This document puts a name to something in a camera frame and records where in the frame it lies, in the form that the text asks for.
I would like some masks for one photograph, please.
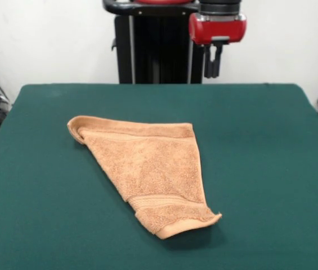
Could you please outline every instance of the white wall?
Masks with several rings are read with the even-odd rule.
[[[248,31],[208,83],[295,82],[318,98],[318,0],[243,0]],[[114,15],[101,0],[0,0],[0,84],[117,83]]]

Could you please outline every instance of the folded towel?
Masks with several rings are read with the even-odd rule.
[[[68,122],[135,216],[161,239],[216,223],[207,206],[193,126],[144,124],[92,116]]]

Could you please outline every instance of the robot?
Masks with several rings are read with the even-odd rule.
[[[217,78],[224,45],[240,42],[241,0],[103,0],[115,17],[120,83],[201,83]],[[211,47],[215,55],[211,56]]]

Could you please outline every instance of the green table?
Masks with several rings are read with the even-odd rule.
[[[148,233],[76,115],[193,123],[223,219]],[[0,269],[318,269],[318,115],[288,84],[25,86],[0,129]]]

